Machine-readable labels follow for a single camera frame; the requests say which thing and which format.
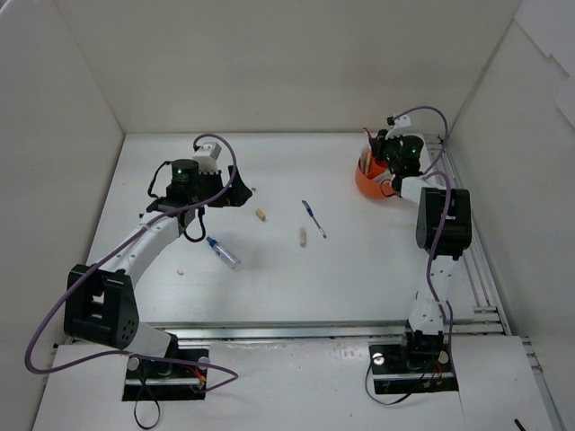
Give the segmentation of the red gel pen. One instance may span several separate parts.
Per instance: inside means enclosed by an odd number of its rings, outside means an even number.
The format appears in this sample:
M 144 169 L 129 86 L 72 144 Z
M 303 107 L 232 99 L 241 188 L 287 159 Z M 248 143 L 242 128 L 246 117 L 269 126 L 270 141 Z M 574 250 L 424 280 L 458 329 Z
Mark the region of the red gel pen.
M 373 141 L 373 137 L 371 132 L 369 131 L 368 128 L 362 128 L 363 132 L 365 133 L 366 137 L 367 137 L 367 142 L 369 145 L 372 145 L 372 141 Z

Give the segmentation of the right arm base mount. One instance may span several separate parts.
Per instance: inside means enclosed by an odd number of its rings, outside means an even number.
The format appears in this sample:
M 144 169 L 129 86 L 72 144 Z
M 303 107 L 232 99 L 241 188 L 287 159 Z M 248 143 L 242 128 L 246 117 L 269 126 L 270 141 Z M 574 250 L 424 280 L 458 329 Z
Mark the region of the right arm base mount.
M 375 395 L 457 392 L 459 384 L 446 347 L 407 357 L 399 344 L 368 346 L 367 387 Z

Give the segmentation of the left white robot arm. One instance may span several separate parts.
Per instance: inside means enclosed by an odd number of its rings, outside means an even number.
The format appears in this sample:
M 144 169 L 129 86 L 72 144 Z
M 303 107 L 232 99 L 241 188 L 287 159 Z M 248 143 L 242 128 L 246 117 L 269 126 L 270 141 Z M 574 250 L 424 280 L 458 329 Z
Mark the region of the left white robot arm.
M 67 279 L 65 333 L 74 338 L 147 356 L 147 366 L 166 377 L 180 364 L 178 339 L 139 318 L 135 289 L 161 252 L 202 218 L 206 207 L 240 207 L 252 196 L 235 166 L 203 170 L 191 159 L 171 162 L 172 179 L 163 196 L 154 196 L 126 247 L 101 265 L 78 264 Z

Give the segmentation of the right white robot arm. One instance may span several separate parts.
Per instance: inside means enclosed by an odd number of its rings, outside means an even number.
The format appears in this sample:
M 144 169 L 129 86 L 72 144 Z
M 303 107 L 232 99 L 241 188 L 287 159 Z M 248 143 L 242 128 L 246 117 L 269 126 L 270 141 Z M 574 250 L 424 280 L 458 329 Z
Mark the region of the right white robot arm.
M 454 311 L 447 297 L 453 271 L 472 242 L 471 197 L 445 172 L 421 170 L 420 137 L 381 129 L 369 144 L 391 174 L 395 196 L 418 207 L 415 240 L 427 255 L 426 266 L 397 357 L 404 368 L 419 371 L 450 353 Z

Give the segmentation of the yellow beige pen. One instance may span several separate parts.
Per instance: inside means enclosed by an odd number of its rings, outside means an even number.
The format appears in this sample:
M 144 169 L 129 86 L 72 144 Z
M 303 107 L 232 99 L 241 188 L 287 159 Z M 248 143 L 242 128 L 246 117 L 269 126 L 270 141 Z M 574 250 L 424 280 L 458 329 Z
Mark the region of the yellow beige pen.
M 371 156 L 372 156 L 372 154 L 371 154 L 370 150 L 366 150 L 363 154 L 362 172 L 365 176 L 367 176 L 369 173 L 370 164 L 371 164 Z

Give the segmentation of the clear blue glue bottle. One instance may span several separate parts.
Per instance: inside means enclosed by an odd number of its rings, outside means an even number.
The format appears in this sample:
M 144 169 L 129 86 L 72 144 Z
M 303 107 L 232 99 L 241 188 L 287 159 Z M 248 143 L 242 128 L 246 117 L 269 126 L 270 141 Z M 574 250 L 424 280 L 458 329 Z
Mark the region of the clear blue glue bottle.
M 210 249 L 222 260 L 230 269 L 237 269 L 241 261 L 229 250 L 220 244 L 216 239 L 208 236 L 206 241 Z

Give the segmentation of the blue gel pen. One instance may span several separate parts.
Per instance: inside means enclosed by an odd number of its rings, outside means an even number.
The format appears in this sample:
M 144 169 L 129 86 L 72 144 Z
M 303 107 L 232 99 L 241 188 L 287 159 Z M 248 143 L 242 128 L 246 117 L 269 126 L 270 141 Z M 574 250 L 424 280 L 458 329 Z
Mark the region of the blue gel pen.
M 302 204 L 305 207 L 305 211 L 306 213 L 311 217 L 311 219 L 314 221 L 315 226 L 317 227 L 317 229 L 319 230 L 321 236 L 324 239 L 327 239 L 327 234 L 324 231 L 324 229 L 322 228 L 322 226 L 319 224 L 318 220 L 316 219 L 315 215 L 314 215 L 314 211 L 313 209 L 309 206 L 308 202 L 304 199 L 302 199 Z

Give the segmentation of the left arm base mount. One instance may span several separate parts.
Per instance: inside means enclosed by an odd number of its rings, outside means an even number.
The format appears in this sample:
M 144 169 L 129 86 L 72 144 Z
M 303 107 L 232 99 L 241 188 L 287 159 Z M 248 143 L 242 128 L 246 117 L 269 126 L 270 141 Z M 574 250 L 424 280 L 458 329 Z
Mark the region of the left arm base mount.
M 123 401 L 204 400 L 208 371 L 197 366 L 130 358 Z

